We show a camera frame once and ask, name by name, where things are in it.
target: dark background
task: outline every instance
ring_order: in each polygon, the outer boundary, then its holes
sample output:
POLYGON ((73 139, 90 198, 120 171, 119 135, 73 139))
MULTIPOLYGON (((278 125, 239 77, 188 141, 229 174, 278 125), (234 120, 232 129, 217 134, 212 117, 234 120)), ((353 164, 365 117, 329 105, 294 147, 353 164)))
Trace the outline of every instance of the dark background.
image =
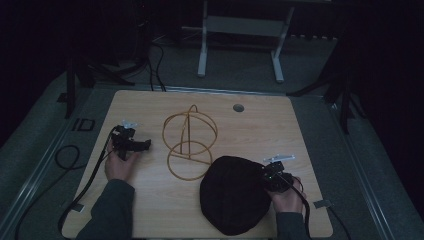
MULTIPOLYGON (((139 2, 149 7, 143 12, 149 16, 149 21, 168 31, 176 40, 180 26, 201 25, 202 1, 139 2)), ((241 16, 258 14, 261 17, 264 11, 269 11, 267 16, 279 16, 272 4, 268 8, 264 6, 260 12, 249 11, 252 1, 217 1, 217 4, 226 2, 245 4, 245 8, 234 8, 239 9, 241 16)), ((424 196, 419 187, 424 181, 423 3, 419 0, 373 0, 362 1, 359 8, 354 1, 337 3, 340 4, 299 4, 290 34, 339 38, 339 48, 330 58, 326 71, 338 72, 354 66, 353 91, 359 96, 368 119, 423 218, 424 196), (354 62, 352 55, 357 56, 354 62)), ((81 51, 94 51, 90 54, 99 59, 113 61, 119 55, 114 49, 113 37, 106 41, 99 37, 113 35, 110 32, 113 28, 99 13, 98 4, 97 1, 65 0, 1 1, 0 100, 4 112, 1 145, 19 126, 46 86, 65 71, 69 46, 82 41, 86 45, 79 45, 84 46, 81 51), (85 38, 77 37, 81 31, 85 32, 85 38)))

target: light wood surface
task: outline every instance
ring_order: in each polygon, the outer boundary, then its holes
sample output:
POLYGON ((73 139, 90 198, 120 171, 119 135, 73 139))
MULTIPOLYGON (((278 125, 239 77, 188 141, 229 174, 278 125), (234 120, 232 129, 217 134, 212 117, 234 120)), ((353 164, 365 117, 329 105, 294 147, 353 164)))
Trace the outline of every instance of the light wood surface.
MULTIPOLYGON (((168 147, 162 139, 165 120, 186 112, 195 104, 199 112, 211 117, 217 125, 218 137, 210 148, 213 159, 223 155, 243 157, 263 163, 277 154, 294 154, 295 160, 284 162, 286 172, 302 179, 311 206, 310 232, 313 237, 329 237, 332 226, 327 210, 315 209, 321 200, 299 125, 290 100, 286 97, 259 95, 226 95, 204 93, 163 93, 118 91, 100 131, 88 166, 81 180, 79 193, 90 177, 109 131, 122 120, 136 122, 134 140, 152 140, 149 151, 143 152, 135 166, 130 183, 136 189, 134 199, 134 232, 136 238, 226 238, 213 227, 200 211, 201 179, 177 179, 167 167, 168 147), (243 112, 233 110, 242 104, 243 112)), ((167 126, 165 137, 172 145, 181 135, 182 119, 167 126)), ((192 123, 191 138, 208 145, 213 132, 203 124, 192 123)), ((206 171, 208 165, 189 161, 171 161, 174 171, 193 177, 206 171)), ((102 165, 91 188, 80 203, 83 212, 71 211, 63 233, 75 237, 90 220, 90 210, 107 183, 102 165)), ((276 236, 275 212, 270 208, 261 222, 248 232, 231 238, 269 238, 276 236)))

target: hat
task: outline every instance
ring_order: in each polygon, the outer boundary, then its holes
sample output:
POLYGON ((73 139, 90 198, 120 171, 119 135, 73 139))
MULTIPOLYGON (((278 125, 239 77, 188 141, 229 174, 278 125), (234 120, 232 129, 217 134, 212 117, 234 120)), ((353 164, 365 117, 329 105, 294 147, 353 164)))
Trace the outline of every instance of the hat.
POLYGON ((200 184, 203 215, 225 235, 239 235, 258 224, 271 199, 261 184, 263 165, 222 156, 209 167, 200 184))

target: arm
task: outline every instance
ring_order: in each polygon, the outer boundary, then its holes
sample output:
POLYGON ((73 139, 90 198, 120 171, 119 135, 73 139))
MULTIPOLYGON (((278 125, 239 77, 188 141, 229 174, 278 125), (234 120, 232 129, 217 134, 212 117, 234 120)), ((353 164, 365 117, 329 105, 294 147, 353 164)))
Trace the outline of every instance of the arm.
POLYGON ((91 210, 91 220, 76 239, 131 239, 134 188, 127 183, 138 153, 127 161, 120 159, 108 145, 105 173, 109 182, 91 210))
MULTIPOLYGON (((300 189, 300 180, 294 178, 293 186, 300 189)), ((306 240, 310 239, 306 234, 303 222, 303 203, 299 195, 289 189, 284 193, 268 192, 276 212, 277 239, 278 240, 306 240)))

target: sleeve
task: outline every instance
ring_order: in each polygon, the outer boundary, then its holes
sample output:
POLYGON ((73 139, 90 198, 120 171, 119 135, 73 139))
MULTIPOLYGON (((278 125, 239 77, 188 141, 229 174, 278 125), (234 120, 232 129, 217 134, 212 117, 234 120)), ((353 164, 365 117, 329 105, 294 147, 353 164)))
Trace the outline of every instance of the sleeve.
POLYGON ((131 239, 134 188, 112 179, 91 209, 91 220, 76 239, 131 239))
POLYGON ((310 240, 301 213, 281 212, 276 219, 278 240, 310 240))

